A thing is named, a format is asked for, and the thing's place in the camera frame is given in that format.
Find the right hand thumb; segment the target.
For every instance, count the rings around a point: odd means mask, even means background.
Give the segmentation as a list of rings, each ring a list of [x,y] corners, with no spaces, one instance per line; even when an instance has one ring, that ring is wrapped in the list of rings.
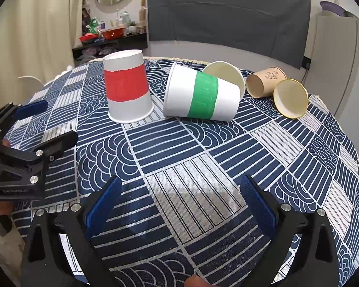
[[[184,287],[216,287],[203,280],[203,278],[192,275],[184,282]]]

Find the left hand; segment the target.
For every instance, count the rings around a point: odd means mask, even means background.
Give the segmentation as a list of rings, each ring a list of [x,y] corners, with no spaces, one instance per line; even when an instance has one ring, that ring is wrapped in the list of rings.
[[[14,211],[13,201],[0,201],[0,216],[10,216]]]

